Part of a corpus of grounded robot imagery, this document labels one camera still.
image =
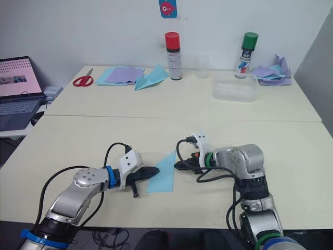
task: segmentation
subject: robotic arm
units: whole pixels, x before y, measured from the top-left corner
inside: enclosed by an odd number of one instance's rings
[[[177,153],[181,161],[175,164],[176,169],[202,173],[201,169],[223,167],[236,175],[236,191],[240,194],[240,205],[244,210],[239,218],[241,237],[248,249],[305,250],[293,239],[283,237],[273,196],[268,190],[264,155],[258,146],[248,144],[211,151],[203,133],[192,134],[182,141],[192,143],[200,152],[182,160],[178,143]]]
[[[141,155],[130,150],[120,159],[118,169],[85,168],[77,172],[70,186],[51,205],[43,221],[35,230],[23,230],[27,238],[22,250],[64,249],[69,246],[78,231],[84,213],[91,199],[108,189],[123,189],[131,186],[134,198],[138,197],[135,182],[155,176],[156,167],[143,167]]]

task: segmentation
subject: red cap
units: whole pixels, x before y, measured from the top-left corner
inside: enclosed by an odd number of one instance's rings
[[[180,49],[179,34],[176,32],[168,32],[165,34],[165,44],[167,49]]]

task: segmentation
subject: scissors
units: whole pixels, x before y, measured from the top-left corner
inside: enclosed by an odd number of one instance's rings
[[[77,78],[74,82],[73,85],[75,87],[88,87],[93,84],[94,79],[90,76],[93,72],[93,69],[89,70],[88,73],[83,76]]]

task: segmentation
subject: spray can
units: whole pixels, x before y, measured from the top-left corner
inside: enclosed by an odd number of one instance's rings
[[[166,33],[165,44],[168,53],[170,78],[172,80],[179,80],[182,78],[181,43],[179,34],[176,32]]]
[[[235,69],[235,76],[244,78],[250,67],[251,57],[258,40],[258,34],[247,32],[244,35],[243,44],[241,46],[241,55],[238,59]]]

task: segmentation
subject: table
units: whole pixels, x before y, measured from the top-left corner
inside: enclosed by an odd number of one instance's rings
[[[42,111],[46,111],[46,105],[40,106],[36,113]],[[33,129],[33,127],[34,126],[31,124],[31,122],[29,122],[25,129],[0,131],[0,138],[11,138],[12,140],[17,140],[18,138],[26,136]]]
[[[333,228],[333,139],[319,122],[179,121],[149,118],[44,116],[0,169],[0,220],[33,222],[40,191],[56,171],[86,165],[99,168],[111,143],[124,142],[152,166],[176,142],[203,129],[212,146],[254,143],[265,155],[268,186],[284,229]],[[194,152],[181,147],[185,158]],[[108,163],[117,166],[121,147],[112,150]],[[44,211],[71,182],[69,171],[46,191]],[[232,200],[232,180],[196,183],[188,171],[175,170],[173,192],[146,193],[147,181],[138,184],[140,197],[128,188],[106,192],[105,202],[88,226],[226,228],[225,214]],[[87,217],[97,206],[93,199]]]
[[[106,66],[85,66],[75,76],[86,75],[93,68],[97,78]],[[223,71],[225,79],[234,79],[232,71]],[[72,81],[48,109],[48,115],[106,116],[193,119],[206,121],[314,121],[320,116],[310,104],[297,82],[292,86],[259,86],[258,100],[253,103],[214,99],[213,79],[198,79],[194,71],[184,70],[183,79],[164,80],[147,89],[134,91],[133,86],[74,87]]]

